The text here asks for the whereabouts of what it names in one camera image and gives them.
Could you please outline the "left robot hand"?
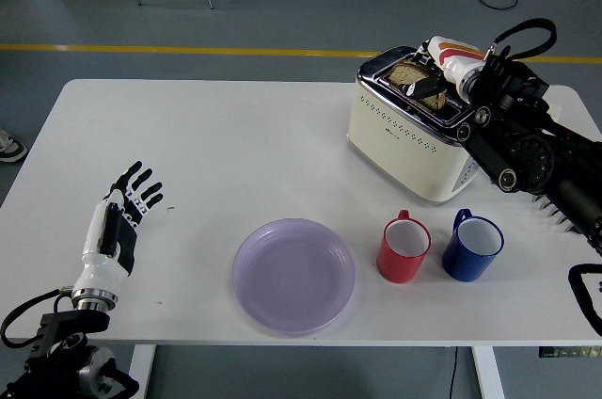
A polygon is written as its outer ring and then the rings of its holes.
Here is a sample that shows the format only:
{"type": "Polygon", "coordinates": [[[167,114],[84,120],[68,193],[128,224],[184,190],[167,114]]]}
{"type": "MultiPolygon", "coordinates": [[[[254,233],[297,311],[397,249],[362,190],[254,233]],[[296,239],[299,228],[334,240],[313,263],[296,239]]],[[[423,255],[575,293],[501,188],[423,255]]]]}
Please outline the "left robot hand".
{"type": "Polygon", "coordinates": [[[163,199],[163,184],[151,184],[151,175],[150,168],[134,162],[96,206],[83,249],[84,270],[73,288],[75,300],[99,296],[114,301],[120,284],[132,274],[137,229],[163,199]]]}

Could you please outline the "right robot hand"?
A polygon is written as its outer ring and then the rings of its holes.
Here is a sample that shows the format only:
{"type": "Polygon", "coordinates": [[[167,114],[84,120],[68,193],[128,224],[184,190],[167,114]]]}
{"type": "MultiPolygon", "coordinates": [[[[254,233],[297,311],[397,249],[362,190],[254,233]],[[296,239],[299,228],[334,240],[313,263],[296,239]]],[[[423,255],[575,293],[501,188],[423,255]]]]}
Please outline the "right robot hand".
{"type": "Polygon", "coordinates": [[[412,57],[430,73],[424,79],[403,86],[403,94],[417,101],[454,87],[457,95],[468,103],[469,89],[484,67],[484,57],[474,46],[440,36],[431,37],[412,57]]]}

